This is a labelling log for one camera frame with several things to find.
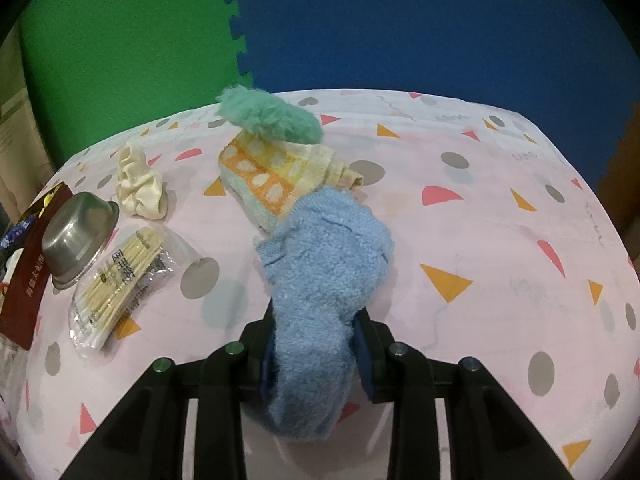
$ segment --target green floor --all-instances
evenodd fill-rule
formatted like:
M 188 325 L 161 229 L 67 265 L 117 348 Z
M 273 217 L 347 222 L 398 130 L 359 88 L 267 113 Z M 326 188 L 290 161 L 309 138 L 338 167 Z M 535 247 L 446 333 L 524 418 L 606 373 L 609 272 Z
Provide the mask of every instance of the green floor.
M 238 74 L 223 0 L 33 0 L 25 74 L 56 165 L 117 132 L 215 101 Z

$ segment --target tablecloth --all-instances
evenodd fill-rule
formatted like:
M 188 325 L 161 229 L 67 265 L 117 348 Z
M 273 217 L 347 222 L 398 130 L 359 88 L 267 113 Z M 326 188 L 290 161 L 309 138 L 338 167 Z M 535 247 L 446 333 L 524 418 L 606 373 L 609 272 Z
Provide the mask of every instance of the tablecloth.
M 396 250 L 371 317 L 430 358 L 478 357 L 575 478 L 599 479 L 640 415 L 640 286 L 571 164 L 535 124 L 499 108 L 398 91 L 281 96 L 319 118 L 324 142 L 364 176 L 356 199 L 392 232 Z M 49 283 L 14 414 L 38 479 L 59 477 L 154 359 L 201 359 L 264 313 L 270 290 L 254 250 L 262 235 L 223 188 L 216 160 L 238 128 L 217 109 L 117 134 L 73 156 L 47 186 L 64 181 L 113 199 L 118 148 L 138 140 L 166 183 L 164 224 L 202 258 L 149 297 L 92 362 L 68 336 L 73 289 Z M 143 223 L 121 215 L 109 248 Z M 244 420 L 249 478 L 383 478 L 391 412 L 369 404 L 354 381 L 326 442 L 292 444 Z M 443 438 L 445 465 L 448 451 Z M 186 460 L 185 478 L 191 467 Z

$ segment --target metal screw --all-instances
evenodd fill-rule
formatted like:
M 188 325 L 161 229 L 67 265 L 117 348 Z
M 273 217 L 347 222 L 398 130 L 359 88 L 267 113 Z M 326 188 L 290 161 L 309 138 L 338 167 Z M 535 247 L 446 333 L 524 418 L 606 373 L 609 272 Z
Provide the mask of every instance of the metal screw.
M 389 351 L 391 352 L 391 355 L 395 355 L 396 357 L 400 357 L 400 356 L 406 354 L 409 351 L 409 347 L 407 345 L 405 345 L 404 343 L 400 343 L 400 342 L 396 341 L 395 343 L 391 343 L 389 345 Z
M 162 373 L 167 371 L 174 365 L 174 362 L 168 357 L 160 357 L 156 359 L 153 363 L 153 369 L 155 372 Z
M 229 355 L 238 355 L 244 351 L 244 345 L 239 341 L 232 341 L 225 346 L 225 352 Z
M 480 361 L 478 361 L 478 359 L 476 359 L 475 357 L 463 358 L 462 365 L 470 372 L 477 372 L 480 368 L 482 368 Z

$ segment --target metal bowl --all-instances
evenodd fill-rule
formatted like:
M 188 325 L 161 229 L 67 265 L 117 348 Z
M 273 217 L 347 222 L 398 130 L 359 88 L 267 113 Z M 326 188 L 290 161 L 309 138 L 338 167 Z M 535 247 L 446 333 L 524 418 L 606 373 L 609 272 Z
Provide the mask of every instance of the metal bowl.
M 118 223 L 120 209 L 87 191 L 73 195 L 42 235 L 42 254 L 58 290 L 69 288 L 96 261 Z

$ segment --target patterned tablecloth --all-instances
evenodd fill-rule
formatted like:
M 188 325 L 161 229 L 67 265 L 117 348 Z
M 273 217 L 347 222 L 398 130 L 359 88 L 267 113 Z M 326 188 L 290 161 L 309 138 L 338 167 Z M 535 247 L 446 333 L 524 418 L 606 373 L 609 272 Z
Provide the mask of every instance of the patterned tablecloth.
M 321 120 L 324 142 L 364 176 L 357 200 L 392 231 L 396 251 L 372 318 L 431 358 L 477 356 L 575 478 L 599 479 L 640 415 L 640 287 L 580 175 L 514 112 L 407 92 L 282 97 Z M 14 413 L 39 479 L 58 478 L 155 358 L 201 359 L 264 313 L 260 233 L 218 178 L 217 156 L 238 128 L 217 108 L 117 134 L 74 156 L 47 187 L 63 180 L 73 192 L 112 198 L 117 149 L 136 139 L 164 176 L 164 222 L 202 259 L 148 298 L 98 362 L 82 361 L 69 340 L 73 289 L 49 283 Z M 142 224 L 121 215 L 110 248 Z M 368 404 L 355 381 L 327 442 L 287 443 L 245 421 L 249 476 L 382 478 L 390 412 Z M 191 467 L 187 460 L 185 478 Z

